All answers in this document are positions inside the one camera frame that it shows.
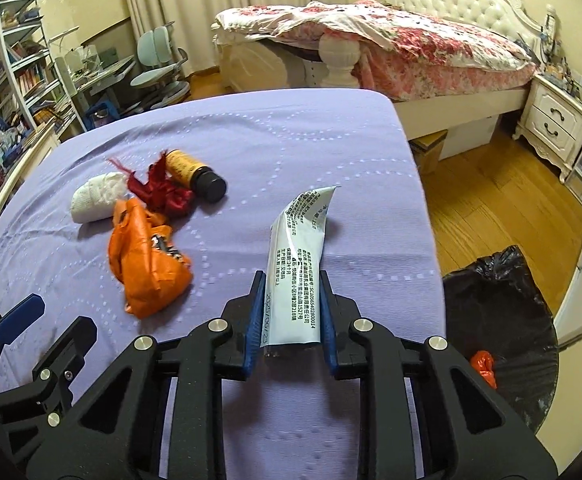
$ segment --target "drawer handle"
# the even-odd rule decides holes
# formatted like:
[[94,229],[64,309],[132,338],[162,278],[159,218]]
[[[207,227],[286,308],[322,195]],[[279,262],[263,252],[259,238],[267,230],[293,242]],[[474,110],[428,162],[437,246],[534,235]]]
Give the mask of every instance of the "drawer handle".
[[553,135],[554,137],[557,137],[557,136],[558,136],[558,132],[552,132],[552,131],[549,129],[549,125],[548,125],[547,123],[545,123],[545,130],[546,130],[546,132],[547,132],[549,135]]
[[564,123],[564,116],[560,113],[560,110],[556,110],[555,108],[550,108],[551,113],[558,114],[560,116],[560,120]]

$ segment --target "red cloth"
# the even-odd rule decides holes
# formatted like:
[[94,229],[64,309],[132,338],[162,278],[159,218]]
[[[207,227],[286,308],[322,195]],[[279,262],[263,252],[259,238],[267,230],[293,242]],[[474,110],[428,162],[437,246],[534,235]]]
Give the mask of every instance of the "red cloth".
[[489,383],[494,390],[498,387],[495,383],[494,358],[486,350],[479,350],[471,358],[471,366]]
[[126,183],[129,191],[144,202],[151,211],[163,213],[170,218],[186,216],[191,212],[196,196],[190,189],[179,186],[167,177],[166,152],[160,160],[149,166],[149,181],[141,183],[135,177],[135,171],[125,168],[119,160],[110,158],[109,161],[129,179]]

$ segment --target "lavender bedsheet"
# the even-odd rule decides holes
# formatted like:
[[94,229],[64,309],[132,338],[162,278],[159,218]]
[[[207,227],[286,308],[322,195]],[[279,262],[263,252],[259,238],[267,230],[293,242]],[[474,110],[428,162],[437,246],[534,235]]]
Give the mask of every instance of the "lavender bedsheet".
[[[108,268],[110,221],[80,227],[69,203],[119,158],[143,180],[163,150],[207,161],[228,182],[217,206],[175,223],[193,260],[191,291],[143,321],[124,313]],[[186,335],[247,294],[265,269],[269,228],[300,192],[330,184],[322,269],[333,290],[396,335],[444,334],[444,299],[418,174],[393,106],[379,93],[299,89],[189,102],[98,128],[62,144],[0,217],[0,313],[36,292],[46,313],[0,361],[0,391],[30,381],[40,355],[76,316],[98,341],[71,389],[76,399],[138,334]],[[354,479],[357,384],[329,378],[322,353],[261,358],[248,383],[224,384],[228,477]]]

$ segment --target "nightstand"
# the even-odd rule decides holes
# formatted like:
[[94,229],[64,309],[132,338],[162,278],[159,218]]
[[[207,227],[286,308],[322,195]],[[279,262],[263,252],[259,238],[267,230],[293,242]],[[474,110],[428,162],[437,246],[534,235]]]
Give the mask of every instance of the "nightstand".
[[582,148],[582,104],[536,74],[513,139],[520,136],[540,157],[560,168],[564,184]]

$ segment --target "black plastic bag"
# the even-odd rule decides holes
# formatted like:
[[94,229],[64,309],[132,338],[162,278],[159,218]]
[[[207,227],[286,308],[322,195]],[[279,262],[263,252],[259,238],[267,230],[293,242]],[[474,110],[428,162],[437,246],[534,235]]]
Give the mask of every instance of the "black plastic bag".
[[447,338],[467,360],[495,359],[497,392],[537,432],[558,382],[554,319],[520,248],[479,258],[443,278]]

